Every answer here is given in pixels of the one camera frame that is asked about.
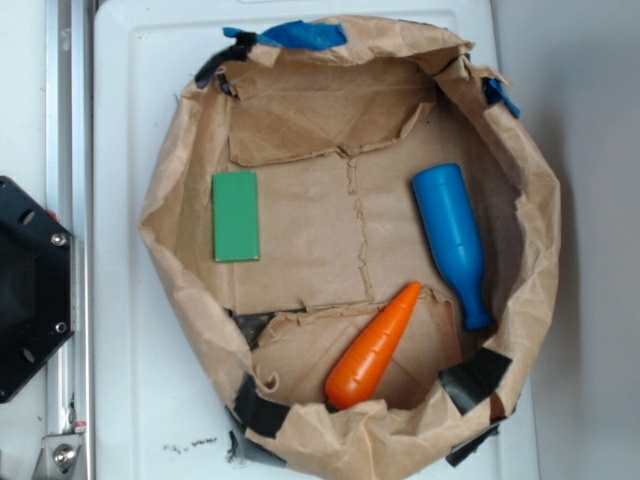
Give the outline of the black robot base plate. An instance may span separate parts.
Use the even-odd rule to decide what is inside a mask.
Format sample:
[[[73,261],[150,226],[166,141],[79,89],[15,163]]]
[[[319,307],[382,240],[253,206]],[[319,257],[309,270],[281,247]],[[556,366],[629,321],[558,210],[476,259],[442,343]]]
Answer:
[[[1,178],[1,402],[73,334],[73,235],[11,178]]]

